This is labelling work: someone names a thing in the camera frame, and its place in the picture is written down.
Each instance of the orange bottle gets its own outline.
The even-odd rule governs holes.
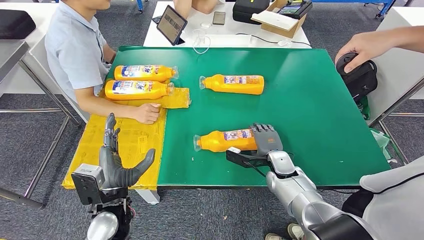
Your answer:
[[[199,78],[200,89],[215,92],[260,95],[264,91],[264,77],[260,75],[224,76],[216,74]]]
[[[255,138],[250,129],[234,131],[213,131],[208,135],[194,135],[194,150],[210,150],[212,152],[225,152],[230,147],[238,148],[242,151],[257,150]]]
[[[111,80],[104,87],[106,97],[111,100],[158,99],[171,95],[173,91],[172,82],[164,84],[157,81]]]
[[[114,76],[116,80],[145,80],[163,82],[170,78],[178,78],[177,67],[163,65],[133,65],[115,67]]]

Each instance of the tablet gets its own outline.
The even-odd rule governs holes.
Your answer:
[[[162,14],[162,18],[156,28],[168,41],[175,46],[180,40],[180,35],[187,25],[187,20],[178,14],[171,6],[167,6]]]

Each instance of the gray carpet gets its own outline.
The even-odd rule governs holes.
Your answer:
[[[115,48],[142,45],[155,5],[153,0],[144,3],[144,13],[139,14],[135,2],[112,1],[109,10],[96,15],[108,43]],[[334,57],[353,34],[377,28],[376,12],[376,6],[359,3],[314,4],[303,28],[313,47],[325,48]],[[5,94],[0,98],[0,109],[31,107],[55,106],[44,95]],[[400,111],[424,112],[424,103],[409,100]],[[0,186],[25,193],[63,117],[62,113],[0,114]],[[390,117],[385,122],[409,159],[424,155],[420,118]],[[82,132],[83,128],[67,125],[35,189],[33,199],[46,203],[46,209],[34,210],[0,197],[0,239],[84,239],[90,215],[74,190],[60,186]],[[161,203],[149,205],[130,192],[137,213],[132,239],[260,240],[269,232],[287,237],[285,226],[293,221],[266,188],[160,190],[159,194]],[[322,194],[336,207],[347,197],[332,191]]]

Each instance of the bottle label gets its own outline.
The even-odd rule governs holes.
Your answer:
[[[258,84],[259,76],[224,76],[225,84]]]
[[[135,66],[123,66],[122,77],[125,78],[141,78],[143,75],[151,75],[153,73],[158,74],[158,65],[135,65]]]
[[[242,129],[235,131],[225,131],[224,139],[225,140],[236,140],[236,139],[247,139],[252,137],[252,132],[250,129]]]
[[[152,81],[115,81],[112,92],[114,94],[142,94],[152,90]]]

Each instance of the yellow paper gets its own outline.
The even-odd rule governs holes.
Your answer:
[[[141,106],[145,103],[162,104],[159,118],[154,124],[141,124],[134,119],[117,118],[115,129],[120,128],[118,134],[119,155],[124,168],[132,168],[144,159],[146,152],[154,148],[156,154],[150,168],[140,177],[130,189],[155,190],[158,184],[159,168],[161,165],[162,149],[164,144],[167,109],[188,108],[190,92],[188,88],[176,88],[171,96],[150,100],[116,101],[119,104]],[[79,140],[78,148],[62,182],[65,189],[74,189],[71,173],[81,164],[99,165],[99,151],[103,145],[106,117],[91,115],[84,133]]]

